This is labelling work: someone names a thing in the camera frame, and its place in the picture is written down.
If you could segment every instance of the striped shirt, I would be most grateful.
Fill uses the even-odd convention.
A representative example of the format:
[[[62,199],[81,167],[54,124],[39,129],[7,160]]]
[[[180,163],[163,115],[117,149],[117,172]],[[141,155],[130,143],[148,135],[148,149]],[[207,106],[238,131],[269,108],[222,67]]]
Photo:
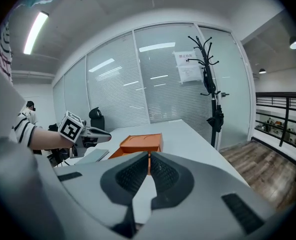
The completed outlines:
[[[10,47],[9,22],[7,22],[3,23],[0,27],[0,71],[3,76],[13,84],[11,64],[12,53]],[[24,114],[20,113],[12,127],[10,139],[13,141],[16,140],[18,143],[29,147],[35,128],[36,126],[30,123]]]
[[[9,22],[0,27],[0,71],[12,84],[12,52],[10,47]]]

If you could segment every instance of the orange box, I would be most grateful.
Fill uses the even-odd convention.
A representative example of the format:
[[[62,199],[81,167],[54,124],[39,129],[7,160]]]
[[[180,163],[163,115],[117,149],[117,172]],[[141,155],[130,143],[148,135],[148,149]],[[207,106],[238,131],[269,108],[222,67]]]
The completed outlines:
[[[115,151],[109,159],[126,156],[134,152],[147,151],[149,156],[151,151],[162,152],[163,140],[162,134],[148,134],[148,135],[130,135],[120,143],[120,147]]]

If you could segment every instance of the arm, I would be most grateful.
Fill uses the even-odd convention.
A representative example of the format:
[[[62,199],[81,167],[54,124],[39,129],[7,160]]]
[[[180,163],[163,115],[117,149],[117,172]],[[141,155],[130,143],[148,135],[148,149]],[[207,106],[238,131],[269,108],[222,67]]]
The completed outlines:
[[[53,150],[61,148],[71,148],[73,143],[62,137],[56,131],[43,130],[35,128],[32,133],[29,148],[33,150]]]
[[[36,127],[23,114],[17,117],[14,131],[18,142],[33,150],[53,150],[73,146],[71,141],[62,137],[58,132]]]

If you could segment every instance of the black coat rack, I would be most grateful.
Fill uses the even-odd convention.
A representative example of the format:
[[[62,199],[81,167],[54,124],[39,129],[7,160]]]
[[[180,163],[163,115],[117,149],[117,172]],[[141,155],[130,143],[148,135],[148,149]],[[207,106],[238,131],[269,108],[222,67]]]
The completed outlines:
[[[210,59],[213,58],[213,56],[209,57],[210,54],[210,49],[212,46],[212,43],[210,42],[209,45],[209,50],[206,52],[205,50],[205,45],[206,43],[212,39],[210,37],[206,42],[204,42],[203,45],[201,45],[201,42],[199,38],[196,36],[196,40],[193,39],[192,37],[188,36],[191,40],[193,40],[197,46],[194,47],[194,49],[199,48],[201,51],[201,54],[203,56],[203,61],[200,59],[195,59],[195,58],[189,58],[187,59],[188,61],[198,61],[199,64],[203,65],[203,83],[204,86],[206,87],[208,94],[201,93],[201,95],[208,96],[211,94],[211,105],[212,105],[212,117],[210,117],[207,122],[211,125],[212,127],[212,134],[211,134],[211,145],[214,147],[215,142],[216,142],[216,133],[219,133],[221,131],[221,127],[223,125],[223,113],[221,110],[221,105],[218,104],[218,94],[221,91],[216,92],[216,86],[212,80],[212,73],[210,70],[210,65],[215,65],[219,63],[219,61],[215,63],[211,63]]]

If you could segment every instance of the ceiling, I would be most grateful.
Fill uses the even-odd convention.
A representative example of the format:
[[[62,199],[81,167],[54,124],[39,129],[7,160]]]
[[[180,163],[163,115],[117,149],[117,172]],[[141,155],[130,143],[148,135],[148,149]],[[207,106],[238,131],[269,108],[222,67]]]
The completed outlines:
[[[14,54],[12,70],[55,74],[62,54],[78,40],[84,29],[89,26],[95,29],[105,20],[122,17],[118,15],[122,9],[140,7],[141,10],[151,10],[164,7],[166,2],[172,7],[198,10],[207,7],[226,17],[240,6],[242,0],[55,0],[32,8],[20,6],[10,17],[10,42]],[[37,37],[32,54],[23,54],[28,34],[40,11],[47,12],[49,18]]]
[[[289,48],[289,39],[296,36],[296,26],[284,13],[263,32],[243,45],[254,74],[296,68],[296,49]]]

